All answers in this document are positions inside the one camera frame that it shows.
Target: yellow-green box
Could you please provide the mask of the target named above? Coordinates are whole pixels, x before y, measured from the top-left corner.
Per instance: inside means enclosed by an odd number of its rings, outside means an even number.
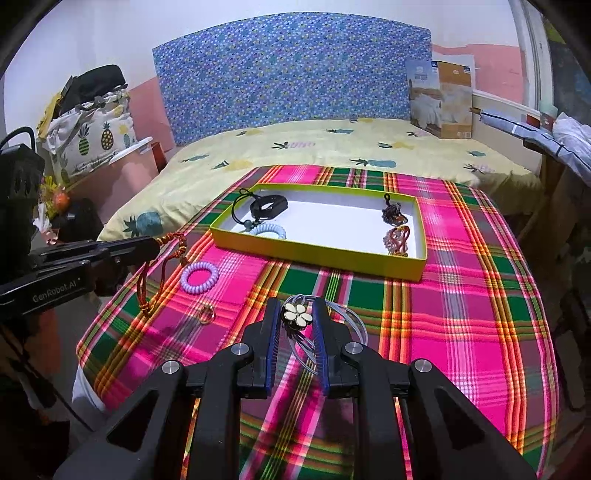
[[[384,246],[383,238],[392,229],[381,218],[384,192],[290,183],[260,183],[251,191],[287,198],[288,209],[270,220],[285,228],[287,239],[237,231],[243,227],[232,219],[232,207],[228,207],[210,227],[217,247],[381,277],[420,280],[427,262],[427,245],[415,197],[389,194],[391,203],[402,205],[411,228],[409,256],[400,257],[389,255]],[[251,202],[247,198],[236,204],[239,219],[252,218],[248,208]]]

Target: plaid tablecloth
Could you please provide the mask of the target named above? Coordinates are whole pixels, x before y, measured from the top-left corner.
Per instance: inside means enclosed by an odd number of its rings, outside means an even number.
[[[263,181],[416,196],[428,247],[422,280],[369,277],[216,248],[211,222],[239,187]],[[363,225],[343,225],[342,233],[347,228]],[[369,330],[369,346],[384,358],[434,362],[541,475],[558,412],[551,339],[540,294],[515,238],[482,192],[355,168],[262,167],[182,231],[190,246],[188,259],[216,264],[220,279],[206,294],[192,296],[179,288],[178,263],[169,262],[164,300],[150,319],[138,308],[137,276],[115,295],[78,345],[86,378],[107,407],[117,407],[165,360],[205,361],[240,340],[246,325],[262,319],[268,297],[314,294],[357,312]],[[148,296],[159,279],[157,264]],[[215,322],[206,326],[196,321],[204,303],[216,312]],[[272,398],[244,400],[241,423],[241,479],[351,477],[351,401],[326,400],[317,380],[288,349],[280,349]]]

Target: pink wall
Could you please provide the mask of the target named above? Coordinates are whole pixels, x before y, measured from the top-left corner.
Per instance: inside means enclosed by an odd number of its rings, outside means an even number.
[[[524,75],[519,47],[473,44],[447,48],[433,45],[433,51],[444,55],[474,55],[478,90],[523,103]]]
[[[138,139],[154,137],[166,152],[174,148],[173,133],[164,110],[158,77],[151,78],[129,91],[129,111]]]

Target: orange ball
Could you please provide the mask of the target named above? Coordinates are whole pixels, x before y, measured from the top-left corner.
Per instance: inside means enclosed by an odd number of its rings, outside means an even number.
[[[66,192],[58,192],[53,196],[53,206],[59,213],[64,213],[70,206],[70,197]]]

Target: brown cardboard box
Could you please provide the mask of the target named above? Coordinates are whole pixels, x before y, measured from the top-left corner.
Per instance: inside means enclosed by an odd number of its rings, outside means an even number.
[[[470,67],[407,60],[411,123],[439,138],[472,137]]]

